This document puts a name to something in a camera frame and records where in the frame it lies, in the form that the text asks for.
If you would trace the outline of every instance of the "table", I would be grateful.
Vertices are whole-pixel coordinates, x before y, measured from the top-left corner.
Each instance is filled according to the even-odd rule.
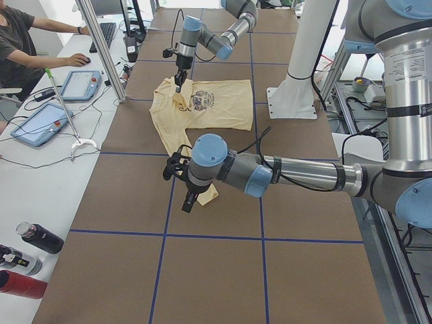
[[[218,33],[235,20],[223,10],[184,13]],[[385,323],[346,194],[278,185],[255,199],[217,184],[218,199],[181,212],[186,188],[162,180],[167,155],[149,113],[153,90],[177,71],[161,58],[176,14],[155,13],[131,100],[116,111],[33,323]],[[291,11],[259,16],[227,62],[195,61],[190,72],[251,80],[252,131],[188,130],[189,139],[214,132],[238,150],[272,125],[264,154],[336,161],[324,113],[269,118],[265,89],[285,78],[298,25]],[[269,50],[277,47],[288,50]],[[198,55],[210,56],[202,47]]]
[[[102,21],[117,22],[117,28],[119,27],[119,20],[116,17],[111,20]],[[124,63],[131,65],[131,63],[122,59],[122,57],[127,59],[122,37],[121,30],[117,29],[115,38],[110,46],[110,53],[114,64],[119,62],[116,65],[119,73]],[[67,57],[74,53],[83,53],[90,57],[91,63],[83,67],[82,70],[102,71],[103,66],[98,54],[88,52],[91,42],[92,40],[88,36],[74,35],[65,45],[59,56]],[[61,85],[70,70],[79,70],[79,68],[60,67],[52,69],[56,83]],[[103,81],[105,80],[107,80],[107,75],[103,74]],[[105,90],[106,86],[103,81],[92,100],[101,95]],[[48,86],[51,86],[51,83],[48,77],[44,76],[35,90]],[[88,105],[90,102],[66,103],[66,105],[68,109],[77,114],[83,105]],[[24,110],[25,104],[18,110],[17,115],[30,115],[32,113]],[[29,104],[28,108],[36,107],[37,104]],[[114,92],[112,89],[108,89],[95,104],[97,109],[102,112],[102,117],[97,128],[96,125],[100,113],[92,107],[74,117],[74,125],[81,137],[88,138],[92,136],[96,128],[93,139],[98,144],[98,148],[100,148],[115,115],[117,104]],[[69,157],[70,147],[75,141],[73,136],[57,134],[42,147],[34,148],[15,139],[7,140],[10,137],[9,133],[15,127],[15,125],[9,125],[0,136],[0,154],[5,159],[38,166]],[[71,134],[72,129],[68,124],[60,132]],[[92,146],[83,146],[76,151],[76,155],[94,151],[95,149]],[[43,268],[40,273],[33,276],[34,278],[49,281],[59,254],[47,254],[23,242],[19,235],[15,234],[17,224],[22,221],[39,223],[58,236],[66,238],[98,156],[98,153],[89,154],[78,157],[74,162],[67,160],[40,169],[30,169],[0,160],[0,208],[2,219],[0,244],[12,246],[41,258],[43,260]],[[0,294],[1,322],[4,324],[31,323],[40,303],[41,300]]]

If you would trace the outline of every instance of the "person's hand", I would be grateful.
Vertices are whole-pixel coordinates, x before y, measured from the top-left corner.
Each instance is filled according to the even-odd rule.
[[[66,65],[68,66],[83,66],[88,63],[87,56],[81,53],[73,54],[71,57],[66,59]]]
[[[90,36],[90,32],[88,31],[88,27],[81,27],[81,34]]]

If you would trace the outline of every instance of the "blue tablet case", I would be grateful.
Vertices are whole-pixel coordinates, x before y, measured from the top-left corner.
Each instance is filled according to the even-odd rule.
[[[102,76],[100,71],[69,71],[60,95],[64,101],[89,101],[96,93]]]
[[[47,102],[36,110],[28,119],[11,132],[11,136],[31,146],[40,146],[53,137],[68,119],[64,110]]]

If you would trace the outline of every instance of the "black water bottle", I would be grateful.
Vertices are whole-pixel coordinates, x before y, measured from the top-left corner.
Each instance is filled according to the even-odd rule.
[[[51,254],[60,252],[63,247],[64,241],[61,238],[39,224],[25,221],[17,226],[16,233],[21,235],[23,241]]]

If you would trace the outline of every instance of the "white desk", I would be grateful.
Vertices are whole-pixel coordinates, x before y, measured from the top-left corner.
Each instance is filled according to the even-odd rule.
[[[121,57],[127,58],[126,49],[123,43],[123,33],[118,30],[110,47],[111,57],[120,73],[125,62]],[[67,57],[74,53],[83,53],[91,58],[91,63],[82,67],[83,70],[103,70],[101,60],[97,53],[89,53],[91,38],[84,35],[74,35],[67,45],[63,48],[59,56]],[[75,67],[61,67],[52,69],[54,78],[58,85],[63,84],[70,70],[79,70]],[[103,74],[103,81],[107,80],[107,75]],[[97,98],[105,89],[105,84],[101,83],[96,95]],[[48,77],[44,76],[35,88],[41,89],[51,86]],[[79,112],[80,107],[91,103],[66,103],[68,109]],[[102,111],[100,124],[94,133],[93,139],[98,148],[101,147],[109,126],[117,109],[117,100],[112,89],[109,89],[96,103],[97,109]],[[32,103],[28,108],[36,107],[37,103]],[[32,112],[25,111],[24,105],[18,110],[16,115],[30,115]],[[81,137],[88,138],[93,133],[100,113],[92,107],[73,118],[74,125]],[[70,148],[75,138],[71,135],[57,134],[48,143],[40,148],[34,148],[22,142],[9,138],[9,133],[15,128],[9,125],[0,135],[0,154],[5,159],[33,166],[52,163],[70,156]],[[66,125],[61,133],[72,133],[70,125]],[[75,156],[81,153],[91,153],[95,149],[92,146],[81,146],[77,149]],[[36,279],[49,281],[59,254],[48,254],[33,247],[21,240],[15,233],[17,224],[28,221],[39,223],[53,233],[66,238],[77,208],[80,204],[82,195],[86,188],[88,179],[92,173],[99,154],[85,155],[78,157],[74,162],[70,160],[54,164],[40,169],[31,169],[16,164],[0,160],[0,244],[12,246],[30,255],[39,257],[43,260],[42,270],[35,276]],[[33,320],[41,300],[0,294],[0,322],[2,324],[28,324]]]

